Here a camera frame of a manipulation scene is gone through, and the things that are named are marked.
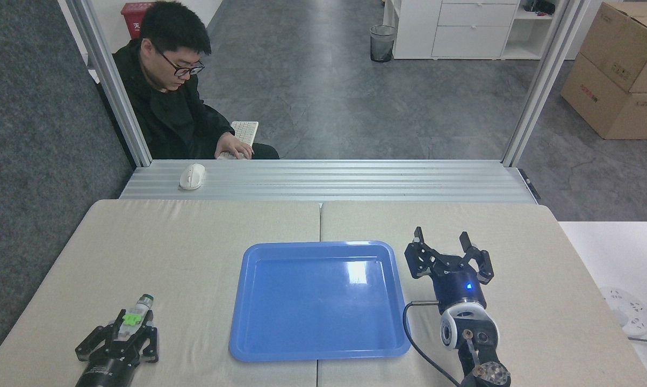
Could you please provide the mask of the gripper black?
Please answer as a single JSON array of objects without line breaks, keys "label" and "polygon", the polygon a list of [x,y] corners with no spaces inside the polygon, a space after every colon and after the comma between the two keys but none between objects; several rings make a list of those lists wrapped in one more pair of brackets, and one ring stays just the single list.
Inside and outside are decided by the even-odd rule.
[{"label": "gripper black", "polygon": [[147,311],[132,334],[132,353],[126,353],[119,338],[125,310],[106,326],[97,326],[76,346],[78,360],[87,362],[77,386],[130,386],[138,363],[159,361],[159,331],[153,324],[153,311]]},{"label": "gripper black", "polygon": [[463,302],[476,302],[484,309],[487,306],[480,284],[489,284],[494,277],[491,258],[487,250],[472,244],[468,232],[459,235],[464,256],[459,257],[453,272],[449,269],[449,258],[425,243],[422,228],[417,226],[414,237],[405,250],[405,258],[412,277],[433,275],[433,287],[438,310]]}]

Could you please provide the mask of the person's left hand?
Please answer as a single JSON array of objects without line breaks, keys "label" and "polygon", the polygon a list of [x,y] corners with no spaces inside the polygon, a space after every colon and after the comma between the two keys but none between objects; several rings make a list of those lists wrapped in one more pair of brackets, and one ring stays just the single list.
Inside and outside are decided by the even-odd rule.
[{"label": "person's left hand", "polygon": [[250,160],[253,157],[254,151],[250,144],[243,142],[233,135],[231,132],[224,132],[218,139],[214,157],[218,157],[224,153],[228,152],[237,157],[237,159],[247,159]]}]

